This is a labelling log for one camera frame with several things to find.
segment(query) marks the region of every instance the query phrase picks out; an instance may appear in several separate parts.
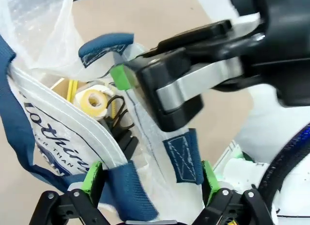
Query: white surface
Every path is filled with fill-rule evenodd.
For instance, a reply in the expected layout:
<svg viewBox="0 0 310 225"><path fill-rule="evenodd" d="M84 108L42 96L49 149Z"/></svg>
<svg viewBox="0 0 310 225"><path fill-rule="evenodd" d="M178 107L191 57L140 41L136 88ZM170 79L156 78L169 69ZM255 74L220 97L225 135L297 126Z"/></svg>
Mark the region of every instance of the white surface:
<svg viewBox="0 0 310 225"><path fill-rule="evenodd" d="M310 122L310 106L284 108L277 100L276 90L266 84L251 87L249 91L254 108L235 140L256 161L270 163Z"/></svg>
<svg viewBox="0 0 310 225"><path fill-rule="evenodd" d="M212 21L236 19L239 17L229 0L198 0Z"/></svg>

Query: stitched strap patch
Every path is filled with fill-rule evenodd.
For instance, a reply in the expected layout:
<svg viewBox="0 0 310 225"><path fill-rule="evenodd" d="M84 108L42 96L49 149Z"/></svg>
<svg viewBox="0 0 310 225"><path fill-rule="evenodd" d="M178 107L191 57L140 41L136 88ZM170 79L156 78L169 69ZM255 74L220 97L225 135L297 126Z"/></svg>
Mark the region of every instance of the stitched strap patch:
<svg viewBox="0 0 310 225"><path fill-rule="evenodd" d="M163 141L173 165L177 183L189 182L202 184L202 163L198 150L195 129Z"/></svg>
<svg viewBox="0 0 310 225"><path fill-rule="evenodd" d="M101 58L108 52L116 52L120 55L128 45L134 41L132 33L108 33L101 35L87 43L79 50L78 55L85 67L88 67L97 59Z"/></svg>

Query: black cable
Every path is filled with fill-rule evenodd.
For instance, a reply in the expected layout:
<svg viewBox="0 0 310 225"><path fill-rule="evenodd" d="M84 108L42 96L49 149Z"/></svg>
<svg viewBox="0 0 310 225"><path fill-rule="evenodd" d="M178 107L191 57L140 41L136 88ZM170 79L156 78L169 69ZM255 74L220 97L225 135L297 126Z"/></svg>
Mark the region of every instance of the black cable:
<svg viewBox="0 0 310 225"><path fill-rule="evenodd" d="M279 218L300 218L300 219L308 219L310 216L291 216L291 215L278 215Z"/></svg>
<svg viewBox="0 0 310 225"><path fill-rule="evenodd" d="M286 176L310 153L310 124L297 133L277 154L267 168L258 187L271 212L276 191Z"/></svg>

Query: plastic bag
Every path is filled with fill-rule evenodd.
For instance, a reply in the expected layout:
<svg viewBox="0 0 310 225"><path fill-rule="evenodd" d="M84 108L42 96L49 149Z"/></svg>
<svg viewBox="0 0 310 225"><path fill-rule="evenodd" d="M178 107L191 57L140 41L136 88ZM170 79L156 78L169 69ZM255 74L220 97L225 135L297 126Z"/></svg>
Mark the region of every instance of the plastic bag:
<svg viewBox="0 0 310 225"><path fill-rule="evenodd" d="M203 208L201 186L176 183L175 170L163 144L175 136L183 137L187 128L175 133L160 131L128 91L125 97L136 123L134 134L140 137L133 169L107 130L46 87L59 77L95 80L107 75L113 65L143 51L140 45L132 44L133 35L129 34L102 36L81 48L83 41L75 29L71 7L72 0L0 0L0 35L17 53L10 67L10 87L30 121L36 145L61 178L33 165L31 154L22 156L23 161L28 162L27 170L65 191L71 183L83 180L89 166L100 160L111 175L115 173L110 187L117 204L114 206L122 219L155 219L156 209L157 219L190 224ZM142 126L138 120L149 122ZM28 129L24 122L20 125L23 131ZM30 137L27 152L31 152L32 144ZM135 171L139 175L137 181L131 182L135 183L132 188L135 191L141 188L139 193L143 191L148 196L140 201L135 198L135 192L128 191L125 195L123 188L126 187L115 183L119 180L117 177L120 181L128 180L122 179L122 175L116 176L128 166L130 169L126 171L130 175L127 177L135 175ZM126 200L119 201L121 196ZM130 197L137 199L136 208ZM144 214L144 207L151 208L151 212Z"/></svg>

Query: yellow wire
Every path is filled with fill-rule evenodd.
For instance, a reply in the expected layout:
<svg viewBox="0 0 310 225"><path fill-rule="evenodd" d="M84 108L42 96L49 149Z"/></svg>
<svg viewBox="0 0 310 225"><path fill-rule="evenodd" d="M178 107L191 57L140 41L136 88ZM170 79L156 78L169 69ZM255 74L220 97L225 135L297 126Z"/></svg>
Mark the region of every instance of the yellow wire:
<svg viewBox="0 0 310 225"><path fill-rule="evenodd" d="M111 104L111 106L112 106L112 111L111 111L111 115L112 115L112 118L114 119L115 118L115 116L116 116L116 101L114 100L114 101L112 101L112 104Z"/></svg>
<svg viewBox="0 0 310 225"><path fill-rule="evenodd" d="M78 89L78 81L74 80L72 83L71 100L70 100L71 103L73 103L74 97L77 93L77 89Z"/></svg>
<svg viewBox="0 0 310 225"><path fill-rule="evenodd" d="M73 87L73 80L69 80L67 101L70 101L70 102L71 102L71 95L72 95L72 87Z"/></svg>

